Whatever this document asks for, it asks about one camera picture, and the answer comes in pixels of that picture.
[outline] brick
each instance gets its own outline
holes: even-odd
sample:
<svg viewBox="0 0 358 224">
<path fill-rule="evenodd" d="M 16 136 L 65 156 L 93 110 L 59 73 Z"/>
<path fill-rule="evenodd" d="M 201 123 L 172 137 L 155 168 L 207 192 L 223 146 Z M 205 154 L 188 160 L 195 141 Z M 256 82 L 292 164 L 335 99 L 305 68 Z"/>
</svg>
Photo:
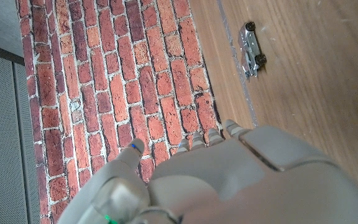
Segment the brick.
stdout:
<svg viewBox="0 0 358 224">
<path fill-rule="evenodd" d="M 125 89 L 127 91 L 128 103 L 136 103 L 136 102 L 140 101 L 139 82 L 138 81 L 126 83 Z"/>
<path fill-rule="evenodd" d="M 158 111 L 158 101 L 153 81 L 153 72 L 150 66 L 141 68 L 139 83 L 142 90 L 145 113 L 156 113 Z"/>
<path fill-rule="evenodd" d="M 63 173 L 63 150 L 58 129 L 45 130 L 45 147 L 47 152 L 49 176 Z"/>
<path fill-rule="evenodd" d="M 59 201 L 67 197 L 67 184 L 64 177 L 58 177 L 49 181 L 49 192 L 52 201 Z"/>
<path fill-rule="evenodd" d="M 134 46 L 136 64 L 141 65 L 150 61 L 147 53 L 146 41 L 139 42 Z"/>
<path fill-rule="evenodd" d="M 177 29 L 177 25 L 173 17 L 171 1 L 157 0 L 157 6 L 160 11 L 161 26 L 164 34 L 175 31 Z"/>
<path fill-rule="evenodd" d="M 156 72 L 168 68 L 167 59 L 164 54 L 164 47 L 159 27 L 151 28 L 147 31 L 147 39 L 149 40 L 150 55 Z"/>
<path fill-rule="evenodd" d="M 73 35 L 75 56 L 77 57 L 77 60 L 84 62 L 86 59 L 88 59 L 88 56 L 86 54 L 84 24 L 81 21 L 76 21 L 73 23 Z"/>
<path fill-rule="evenodd" d="M 104 157 L 103 156 L 95 156 L 91 158 L 91 164 L 92 164 L 92 173 L 96 173 L 102 166 L 104 166 Z"/>
<path fill-rule="evenodd" d="M 104 52 L 115 50 L 116 43 L 114 41 L 114 32 L 112 31 L 109 9 L 104 9 L 100 11 L 99 24 L 100 24 L 100 36 L 102 38 L 102 47 Z"/>
<path fill-rule="evenodd" d="M 143 11 L 143 20 L 146 28 L 157 25 L 157 13 L 154 6 L 149 6 Z"/>
<path fill-rule="evenodd" d="M 132 141 L 131 124 L 123 124 L 118 126 L 118 142 L 121 147 L 126 147 Z"/>
<path fill-rule="evenodd" d="M 101 92 L 98 93 L 98 110 L 99 113 L 106 113 L 111 111 L 111 100 L 109 93 Z"/>
<path fill-rule="evenodd" d="M 127 34 L 128 28 L 125 16 L 119 16 L 114 19 L 114 29 L 116 30 L 116 34 L 118 36 Z"/>
<path fill-rule="evenodd" d="M 73 44 L 71 42 L 71 35 L 64 35 L 60 38 L 60 48 L 62 54 L 73 53 Z"/>
<path fill-rule="evenodd" d="M 56 18 L 59 34 L 65 34 L 70 30 L 68 22 L 68 8 L 65 0 L 56 0 Z"/>
<path fill-rule="evenodd" d="M 169 159 L 165 142 L 158 142 L 154 144 L 153 157 L 156 166 Z"/>
<path fill-rule="evenodd" d="M 196 31 L 191 18 L 179 23 L 179 31 L 183 48 L 185 49 L 186 62 L 189 66 L 201 64 L 201 52 L 198 48 Z"/>
<path fill-rule="evenodd" d="M 99 130 L 98 115 L 96 113 L 96 100 L 92 85 L 81 87 L 82 101 L 84 103 L 84 116 L 86 123 L 86 130 L 93 132 Z"/>
<path fill-rule="evenodd" d="M 85 25 L 87 27 L 96 25 L 96 11 L 94 0 L 83 0 Z"/>
<path fill-rule="evenodd" d="M 70 8 L 71 21 L 80 20 L 82 17 L 81 3 L 79 1 L 74 2 L 73 4 L 69 4 L 68 7 Z"/>
<path fill-rule="evenodd" d="M 109 74 L 119 70 L 117 53 L 106 55 L 107 72 Z"/>
<path fill-rule="evenodd" d="M 69 55 L 63 58 L 65 66 L 67 92 L 70 99 L 79 96 L 77 73 L 75 72 L 74 56 Z"/>
<path fill-rule="evenodd" d="M 43 108 L 42 124 L 44 128 L 58 127 L 60 124 L 59 111 L 57 109 Z"/>
<path fill-rule="evenodd" d="M 41 7 L 33 7 L 32 8 L 32 25 L 36 27 L 34 29 L 34 41 L 35 42 L 48 42 L 48 27 L 45 9 Z"/>
<path fill-rule="evenodd" d="M 172 97 L 161 99 L 162 114 L 165 120 L 165 127 L 167 129 L 168 141 L 172 145 L 177 145 L 181 140 L 180 122 L 178 113 L 175 108 Z"/>
<path fill-rule="evenodd" d="M 193 101 L 189 80 L 186 75 L 185 61 L 177 59 L 171 62 L 173 84 L 180 106 L 190 105 Z"/>
<path fill-rule="evenodd" d="M 86 151 L 84 124 L 74 125 L 73 135 L 78 168 L 86 168 L 89 166 L 89 161 Z"/>
<path fill-rule="evenodd" d="M 45 166 L 36 167 L 38 180 L 38 196 L 40 201 L 40 214 L 48 215 L 48 194 L 47 194 L 47 178 L 45 175 Z"/>
<path fill-rule="evenodd" d="M 150 154 L 149 149 L 149 135 L 146 126 L 145 116 L 140 106 L 134 106 L 130 109 L 131 123 L 134 127 L 135 138 L 139 138 L 144 142 L 144 153 L 143 155 Z"/>
<path fill-rule="evenodd" d="M 189 2 L 187 0 L 173 0 L 177 18 L 190 15 Z"/>
<path fill-rule="evenodd" d="M 118 155 L 114 119 L 111 114 L 104 114 L 100 117 L 100 119 L 102 121 L 103 138 L 104 144 L 106 146 L 107 160 L 112 161 Z"/>
<path fill-rule="evenodd" d="M 88 142 L 91 156 L 100 155 L 102 150 L 102 140 L 100 139 L 100 134 L 91 134 L 88 138 Z"/>
<path fill-rule="evenodd" d="M 88 46 L 95 47 L 99 45 L 99 28 L 90 27 L 86 28 L 86 36 L 88 37 Z"/>
<path fill-rule="evenodd" d="M 89 62 L 78 65 L 78 79 L 80 83 L 86 83 L 92 80 Z"/>
<path fill-rule="evenodd" d="M 77 169 L 75 168 L 74 159 L 70 159 L 67 162 L 67 183 L 69 197 L 73 198 L 78 192 Z"/>
<path fill-rule="evenodd" d="M 154 171 L 154 164 L 151 159 L 142 159 L 140 161 L 140 172 L 142 173 L 142 179 L 148 183 Z"/>
<path fill-rule="evenodd" d="M 39 79 L 39 94 L 41 106 L 53 106 L 56 104 L 55 77 L 50 64 L 37 65 Z"/>
<path fill-rule="evenodd" d="M 161 120 L 157 116 L 152 116 L 147 119 L 147 125 L 149 126 L 150 137 L 154 140 L 162 138 L 164 135 L 164 128 Z"/>
<path fill-rule="evenodd" d="M 116 120 L 124 121 L 128 118 L 128 113 L 124 98 L 124 87 L 122 86 L 121 76 L 119 74 L 112 78 L 110 82 L 110 90 Z"/>
<path fill-rule="evenodd" d="M 100 47 L 92 50 L 91 61 L 92 61 L 95 90 L 106 90 L 108 84 L 107 84 L 107 78 L 104 74 L 103 57 Z"/>
<path fill-rule="evenodd" d="M 144 38 L 142 17 L 140 16 L 139 5 L 136 0 L 125 3 L 127 7 L 128 23 L 131 31 L 132 41 Z"/>
<path fill-rule="evenodd" d="M 35 45 L 35 57 L 38 62 L 50 62 L 50 48 L 46 44 Z"/>
<path fill-rule="evenodd" d="M 120 15 L 124 13 L 124 0 L 110 0 L 111 12 L 113 15 Z"/>
<path fill-rule="evenodd" d="M 165 46 L 169 57 L 178 57 L 183 55 L 179 35 L 168 35 L 165 37 Z"/>
</svg>

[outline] gray robotic hand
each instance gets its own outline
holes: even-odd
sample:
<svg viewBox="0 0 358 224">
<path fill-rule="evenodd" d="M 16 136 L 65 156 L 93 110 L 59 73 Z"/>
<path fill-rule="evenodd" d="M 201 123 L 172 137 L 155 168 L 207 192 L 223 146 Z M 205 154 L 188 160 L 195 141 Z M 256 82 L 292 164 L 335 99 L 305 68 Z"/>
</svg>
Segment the gray robotic hand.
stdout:
<svg viewBox="0 0 358 224">
<path fill-rule="evenodd" d="M 325 154 L 279 129 L 209 130 L 159 164 L 148 185 L 135 172 L 134 139 L 85 184 L 59 223 L 358 223 L 358 187 Z"/>
</svg>

